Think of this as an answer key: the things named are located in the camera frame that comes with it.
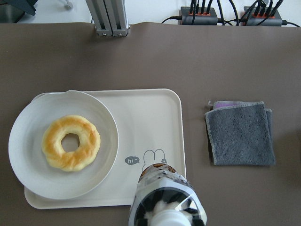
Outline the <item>tea bottle white cap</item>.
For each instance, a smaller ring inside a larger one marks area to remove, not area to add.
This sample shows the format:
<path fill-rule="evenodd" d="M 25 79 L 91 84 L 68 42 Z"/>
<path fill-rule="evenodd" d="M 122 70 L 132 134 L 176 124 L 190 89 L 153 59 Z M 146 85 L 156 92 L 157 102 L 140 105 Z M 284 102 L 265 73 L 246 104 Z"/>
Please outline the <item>tea bottle white cap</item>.
<path fill-rule="evenodd" d="M 130 226 L 205 226 L 206 212 L 193 187 L 167 164 L 147 167 L 131 205 Z"/>

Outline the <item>cream bunny tray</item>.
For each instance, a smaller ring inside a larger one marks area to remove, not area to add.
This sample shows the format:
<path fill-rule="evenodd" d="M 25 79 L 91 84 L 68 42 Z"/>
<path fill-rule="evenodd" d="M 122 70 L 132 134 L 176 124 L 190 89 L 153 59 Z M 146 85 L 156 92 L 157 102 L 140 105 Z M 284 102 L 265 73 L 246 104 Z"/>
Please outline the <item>cream bunny tray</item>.
<path fill-rule="evenodd" d="M 166 163 L 186 174 L 182 106 L 169 89 L 90 91 L 111 112 L 119 132 L 119 150 L 106 179 L 95 189 L 68 200 L 43 198 L 28 189 L 27 202 L 37 209 L 130 205 L 142 171 Z"/>

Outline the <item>glazed donut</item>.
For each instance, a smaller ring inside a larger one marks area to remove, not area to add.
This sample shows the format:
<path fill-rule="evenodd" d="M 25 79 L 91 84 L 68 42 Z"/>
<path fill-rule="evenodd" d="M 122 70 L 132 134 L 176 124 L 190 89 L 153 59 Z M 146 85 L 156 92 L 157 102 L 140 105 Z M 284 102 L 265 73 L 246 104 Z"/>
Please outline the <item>glazed donut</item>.
<path fill-rule="evenodd" d="M 41 147 L 51 167 L 75 172 L 95 160 L 100 144 L 101 137 L 94 124 L 82 116 L 67 115 L 50 124 Z"/>

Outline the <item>grey folded cloth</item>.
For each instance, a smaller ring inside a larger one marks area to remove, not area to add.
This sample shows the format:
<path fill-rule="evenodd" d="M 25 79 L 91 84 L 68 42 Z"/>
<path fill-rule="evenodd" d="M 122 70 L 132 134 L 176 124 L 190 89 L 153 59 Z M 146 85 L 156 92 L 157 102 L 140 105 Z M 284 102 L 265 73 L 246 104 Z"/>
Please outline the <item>grey folded cloth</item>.
<path fill-rule="evenodd" d="M 263 101 L 216 101 L 205 120 L 214 165 L 275 165 L 272 110 Z"/>

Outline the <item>usb hub left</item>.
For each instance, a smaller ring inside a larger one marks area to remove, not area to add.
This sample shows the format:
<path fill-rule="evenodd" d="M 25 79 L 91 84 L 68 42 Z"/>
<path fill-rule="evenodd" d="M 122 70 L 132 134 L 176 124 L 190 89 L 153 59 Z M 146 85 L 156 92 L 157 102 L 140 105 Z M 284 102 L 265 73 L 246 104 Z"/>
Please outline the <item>usb hub left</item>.
<path fill-rule="evenodd" d="M 190 13 L 190 7 L 181 7 L 179 16 L 182 17 L 181 21 L 178 22 L 180 25 L 217 25 L 218 18 L 214 8 L 210 8 L 209 13 L 206 13 L 207 8 L 204 9 L 204 13 L 200 11 L 195 14 Z"/>

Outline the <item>usb hub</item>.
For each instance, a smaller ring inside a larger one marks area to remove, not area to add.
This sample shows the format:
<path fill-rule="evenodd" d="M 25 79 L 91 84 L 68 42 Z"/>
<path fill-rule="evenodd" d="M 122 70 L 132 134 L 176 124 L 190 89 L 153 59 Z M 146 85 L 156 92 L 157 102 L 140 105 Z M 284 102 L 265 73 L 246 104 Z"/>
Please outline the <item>usb hub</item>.
<path fill-rule="evenodd" d="M 282 26 L 283 20 L 276 7 L 244 6 L 240 22 L 243 26 Z"/>
<path fill-rule="evenodd" d="M 200 11 L 195 14 L 190 13 L 190 7 L 181 7 L 179 16 L 182 17 L 181 21 L 178 22 L 180 25 L 217 25 L 218 18 L 214 8 L 210 8 L 209 13 L 206 13 L 207 8 L 204 9 L 204 13 Z"/>

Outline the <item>usb hub right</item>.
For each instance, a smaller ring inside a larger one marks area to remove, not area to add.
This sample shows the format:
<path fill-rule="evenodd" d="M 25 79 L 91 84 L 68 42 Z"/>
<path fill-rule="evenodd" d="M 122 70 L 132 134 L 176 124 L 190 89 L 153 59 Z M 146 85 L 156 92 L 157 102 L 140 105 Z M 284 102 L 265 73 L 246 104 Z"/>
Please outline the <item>usb hub right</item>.
<path fill-rule="evenodd" d="M 282 26 L 283 20 L 276 7 L 244 6 L 240 22 L 243 26 Z"/>

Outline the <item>aluminium frame post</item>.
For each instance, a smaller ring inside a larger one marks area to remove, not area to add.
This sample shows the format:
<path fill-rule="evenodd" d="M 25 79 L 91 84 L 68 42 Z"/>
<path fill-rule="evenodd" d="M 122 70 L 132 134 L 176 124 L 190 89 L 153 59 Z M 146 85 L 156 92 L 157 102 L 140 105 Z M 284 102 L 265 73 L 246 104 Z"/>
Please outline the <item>aluminium frame post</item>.
<path fill-rule="evenodd" d="M 129 23 L 124 0 L 86 0 L 96 33 L 103 37 L 126 37 Z"/>

